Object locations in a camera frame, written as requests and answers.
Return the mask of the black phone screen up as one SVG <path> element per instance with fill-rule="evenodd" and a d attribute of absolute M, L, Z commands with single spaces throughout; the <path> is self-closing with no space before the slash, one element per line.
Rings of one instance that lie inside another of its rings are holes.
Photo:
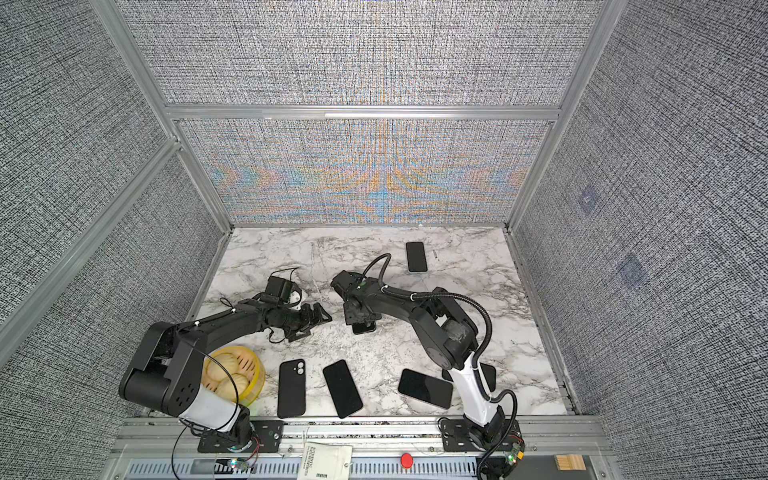
<path fill-rule="evenodd" d="M 424 243 L 421 241 L 407 242 L 405 247 L 408 271 L 411 273 L 427 272 L 428 264 Z"/>

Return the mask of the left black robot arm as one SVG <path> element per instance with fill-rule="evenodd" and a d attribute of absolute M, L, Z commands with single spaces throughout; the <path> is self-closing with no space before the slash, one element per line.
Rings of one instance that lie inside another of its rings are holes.
<path fill-rule="evenodd" d="M 202 320 L 157 322 L 144 334 L 119 385 L 119 396 L 176 418 L 200 430 L 231 435 L 240 428 L 245 407 L 202 385 L 204 362 L 212 352 L 245 335 L 280 329 L 290 342 L 328 323 L 331 315 L 318 303 L 297 310 L 253 297 Z"/>

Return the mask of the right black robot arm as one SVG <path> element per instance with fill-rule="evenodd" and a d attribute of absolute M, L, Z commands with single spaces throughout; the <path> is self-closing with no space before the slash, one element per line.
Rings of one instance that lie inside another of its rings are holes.
<path fill-rule="evenodd" d="M 343 271 L 331 282 L 343 301 L 345 322 L 357 334 L 371 331 L 384 316 L 410 324 L 427 356 L 445 370 L 464 407 L 468 435 L 489 450 L 505 438 L 509 414 L 493 398 L 479 358 L 490 342 L 492 324 L 474 300 L 443 289 L 410 292 L 372 277 Z"/>

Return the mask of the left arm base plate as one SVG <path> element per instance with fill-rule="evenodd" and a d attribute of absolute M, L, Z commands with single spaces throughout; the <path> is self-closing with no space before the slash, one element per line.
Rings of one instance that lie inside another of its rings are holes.
<path fill-rule="evenodd" d="M 198 453 L 205 454 L 240 454 L 277 453 L 280 449 L 285 422 L 278 420 L 251 420 L 251 434 L 242 446 L 236 446 L 233 440 L 222 435 L 207 434 L 202 436 L 197 446 Z"/>

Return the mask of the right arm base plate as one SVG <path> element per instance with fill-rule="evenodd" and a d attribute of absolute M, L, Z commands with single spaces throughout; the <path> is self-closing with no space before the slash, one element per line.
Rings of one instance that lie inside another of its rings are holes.
<path fill-rule="evenodd" d="M 440 417 L 437 427 L 441 435 L 443 450 L 448 453 L 479 452 L 479 447 L 470 436 L 470 423 L 461 418 Z"/>

